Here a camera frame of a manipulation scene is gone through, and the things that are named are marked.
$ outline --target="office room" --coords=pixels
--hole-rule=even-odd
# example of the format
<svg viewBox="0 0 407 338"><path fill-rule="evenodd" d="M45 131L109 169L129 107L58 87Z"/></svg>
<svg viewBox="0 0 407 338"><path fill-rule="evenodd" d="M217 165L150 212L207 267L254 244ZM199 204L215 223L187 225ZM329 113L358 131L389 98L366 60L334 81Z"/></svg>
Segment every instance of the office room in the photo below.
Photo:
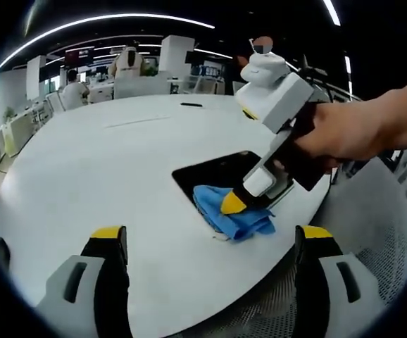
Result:
<svg viewBox="0 0 407 338"><path fill-rule="evenodd" d="M13 333L403 330L407 3L274 6L5 9L0 318L21 316Z"/></svg>

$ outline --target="white round table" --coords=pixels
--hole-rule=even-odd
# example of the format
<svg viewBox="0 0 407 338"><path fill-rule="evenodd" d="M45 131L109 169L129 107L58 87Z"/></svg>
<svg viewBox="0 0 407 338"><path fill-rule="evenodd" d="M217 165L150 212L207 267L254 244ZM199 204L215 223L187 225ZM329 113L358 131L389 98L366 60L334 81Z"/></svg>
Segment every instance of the white round table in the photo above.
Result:
<svg viewBox="0 0 407 338"><path fill-rule="evenodd" d="M311 192L295 184L273 209L275 234L233 244L212 238L171 173L243 150L262 156L273 137L244 117L233 96L142 96L55 115L0 190L0 237L15 285L36 305L47 278L80 254L95 229L125 225L133 335L164 337L215 315L288 252L329 178Z"/></svg>

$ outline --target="human hand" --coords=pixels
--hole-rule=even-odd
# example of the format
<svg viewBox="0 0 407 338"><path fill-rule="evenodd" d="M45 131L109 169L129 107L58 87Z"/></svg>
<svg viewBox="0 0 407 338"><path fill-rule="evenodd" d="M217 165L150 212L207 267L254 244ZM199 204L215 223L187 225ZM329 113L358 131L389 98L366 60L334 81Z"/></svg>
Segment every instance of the human hand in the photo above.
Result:
<svg viewBox="0 0 407 338"><path fill-rule="evenodd" d="M315 129L296 143L314 158L329 156L326 170L337 167L341 160L368 160L385 148L383 114L374 109L372 101L318 104Z"/></svg>

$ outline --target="black ceiling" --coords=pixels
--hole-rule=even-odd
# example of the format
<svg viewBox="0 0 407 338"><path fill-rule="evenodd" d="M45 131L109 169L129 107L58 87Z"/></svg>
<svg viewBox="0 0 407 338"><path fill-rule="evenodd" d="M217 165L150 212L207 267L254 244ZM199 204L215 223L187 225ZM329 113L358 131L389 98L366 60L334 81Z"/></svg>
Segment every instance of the black ceiling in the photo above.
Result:
<svg viewBox="0 0 407 338"><path fill-rule="evenodd" d="M341 27L334 25L323 0L274 1L265 5L234 1L36 1L1 53L13 50L52 28L92 16L116 13L173 15L214 25L198 25L153 18L118 18L76 25L35 42L2 70L27 63L61 47L115 35L170 34L193 37L199 48L227 55L249 55L248 38L269 35L273 51L291 63L305 54L308 63L326 70L329 82L348 88L344 55L351 59L353 93L364 99L407 82L407 1L332 0ZM142 44L160 44L159 37L137 38ZM123 44L105 39L93 46Z"/></svg>

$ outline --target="human arm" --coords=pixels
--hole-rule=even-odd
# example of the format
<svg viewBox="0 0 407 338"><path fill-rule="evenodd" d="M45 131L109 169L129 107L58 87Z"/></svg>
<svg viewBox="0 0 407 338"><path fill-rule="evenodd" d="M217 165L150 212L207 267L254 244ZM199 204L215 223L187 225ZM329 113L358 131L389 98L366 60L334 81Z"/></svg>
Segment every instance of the human arm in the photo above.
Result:
<svg viewBox="0 0 407 338"><path fill-rule="evenodd" d="M83 86L83 90L82 90L82 97L86 97L89 95L89 88L87 87L87 85L85 85L84 83L82 83Z"/></svg>
<svg viewBox="0 0 407 338"><path fill-rule="evenodd" d="M319 104L315 129L296 143L312 157L368 160L384 150L407 149L407 85L363 102Z"/></svg>

